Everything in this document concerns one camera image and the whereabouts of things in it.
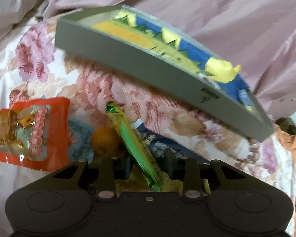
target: pink flower pattern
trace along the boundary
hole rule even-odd
[[[142,83],[121,79],[113,72],[103,71],[95,63],[89,62],[77,78],[76,98],[83,110],[94,110],[91,115],[93,125],[108,125],[105,105],[115,101],[127,114],[130,121],[141,118],[145,125],[161,133],[172,122],[173,111],[179,103],[153,91]]]
[[[206,128],[205,138],[213,143],[218,143],[224,139],[223,127],[217,124],[213,124]]]
[[[274,146],[269,139],[263,142],[261,149],[263,167],[269,174],[273,174],[277,168],[277,158],[274,153]]]
[[[208,117],[206,116],[206,114],[203,113],[203,112],[196,114],[195,117],[196,117],[199,121],[202,121],[202,122],[206,122],[206,121],[209,120]]]
[[[56,49],[46,35],[46,30],[47,24],[44,22],[31,27],[16,47],[15,67],[19,69],[23,81],[47,81],[47,65],[54,61]]]
[[[11,108],[16,102],[25,102],[29,99],[30,96],[27,94],[27,91],[15,88],[10,92],[9,95],[9,108]]]

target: plastic bag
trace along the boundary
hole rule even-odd
[[[55,171],[68,164],[68,109],[64,97],[18,102],[0,111],[0,161]]]

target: snack bag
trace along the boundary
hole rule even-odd
[[[68,164],[68,109],[64,97],[18,102],[0,111],[0,161],[55,171]]]
[[[142,169],[143,177],[149,187],[154,191],[162,191],[164,189],[164,175],[155,157],[141,139],[139,132],[132,129],[124,111],[114,102],[108,102],[106,103],[106,114],[128,152]]]

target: bedsheet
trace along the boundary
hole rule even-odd
[[[57,18],[16,28],[0,46],[0,108],[17,101],[64,96],[70,114],[95,128],[109,125],[105,104],[114,100],[131,121],[169,137],[208,160],[220,159],[284,191],[296,205],[296,161],[273,134],[263,143],[243,138],[209,115],[151,86],[53,45]],[[7,197],[48,172],[0,162],[0,237],[11,233]],[[296,234],[294,213],[287,232]]]

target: pink blanket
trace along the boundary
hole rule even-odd
[[[125,3],[203,43],[234,65],[275,118],[296,111],[296,0],[50,0],[60,11]]]

